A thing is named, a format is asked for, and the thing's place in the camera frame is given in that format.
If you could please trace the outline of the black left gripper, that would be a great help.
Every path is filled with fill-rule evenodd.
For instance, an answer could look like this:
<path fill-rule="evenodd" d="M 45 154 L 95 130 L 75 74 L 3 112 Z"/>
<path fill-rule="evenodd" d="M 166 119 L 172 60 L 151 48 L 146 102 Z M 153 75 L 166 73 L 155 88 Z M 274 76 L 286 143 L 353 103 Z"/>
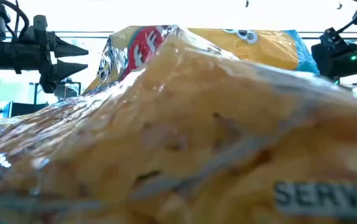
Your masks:
<path fill-rule="evenodd" d="M 40 73 L 39 84 L 45 93 L 53 93 L 57 87 L 57 82 L 88 67 L 87 64 L 63 62 L 59 59 L 53 65 L 50 56 L 50 41 L 51 38 L 47 31 L 39 32 L 38 34 L 31 31 L 26 32 L 16 42 L 18 47 L 16 52 L 16 72 L 37 70 Z M 67 43 L 58 36 L 55 37 L 54 56 L 56 58 L 83 55 L 88 55 L 88 50 Z"/>

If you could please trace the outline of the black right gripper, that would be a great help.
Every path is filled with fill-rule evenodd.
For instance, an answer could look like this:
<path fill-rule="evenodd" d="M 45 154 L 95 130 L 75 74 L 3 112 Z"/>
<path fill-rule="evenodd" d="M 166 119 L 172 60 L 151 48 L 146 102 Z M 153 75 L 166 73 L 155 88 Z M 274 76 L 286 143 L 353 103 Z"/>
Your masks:
<path fill-rule="evenodd" d="M 311 47 L 313 59 L 320 74 L 327 78 L 357 75 L 357 45 L 351 44 L 350 51 L 333 55 L 328 47 L 316 44 Z"/>

